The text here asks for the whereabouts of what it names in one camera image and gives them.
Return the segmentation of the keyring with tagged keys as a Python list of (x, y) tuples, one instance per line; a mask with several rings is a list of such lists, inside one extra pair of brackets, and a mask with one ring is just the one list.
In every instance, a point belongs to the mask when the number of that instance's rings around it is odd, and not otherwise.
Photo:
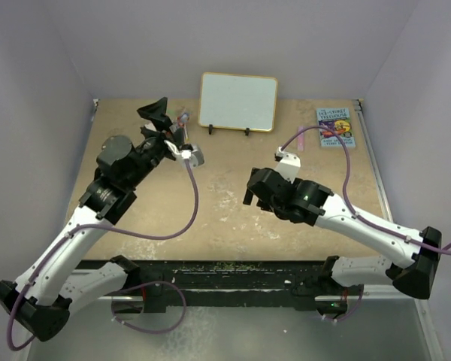
[(176, 114), (173, 116), (172, 121), (172, 132), (176, 132), (178, 129), (182, 129), (185, 126), (187, 128), (187, 124), (190, 121), (191, 113), (187, 111), (185, 108), (180, 109), (176, 112)]

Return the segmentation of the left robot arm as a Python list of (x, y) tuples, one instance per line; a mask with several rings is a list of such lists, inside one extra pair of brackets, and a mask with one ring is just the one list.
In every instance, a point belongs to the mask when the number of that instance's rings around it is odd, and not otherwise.
[(118, 290), (123, 295), (137, 291), (138, 267), (122, 256), (79, 281), (72, 280), (71, 273), (89, 249), (114, 230), (136, 200), (141, 181), (180, 147), (167, 105), (163, 97), (137, 110), (154, 126), (141, 127), (144, 139), (139, 145), (125, 135), (113, 135), (104, 142), (93, 181), (63, 230), (15, 281), (0, 281), (0, 304), (10, 315), (10, 325), (18, 322), (33, 338), (49, 341), (72, 314), (96, 299)]

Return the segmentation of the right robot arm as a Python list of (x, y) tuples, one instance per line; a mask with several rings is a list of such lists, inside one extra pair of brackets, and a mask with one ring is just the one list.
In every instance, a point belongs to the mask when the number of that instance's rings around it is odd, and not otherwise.
[(415, 299), (430, 298), (440, 260), (435, 252), (442, 241), (438, 229), (410, 229), (360, 209), (351, 211), (329, 188), (300, 178), (289, 181), (271, 168), (252, 169), (244, 204), (253, 197), (257, 207), (281, 220), (318, 226), (378, 252), (377, 257), (332, 258), (319, 276), (325, 293), (360, 284), (391, 284)]

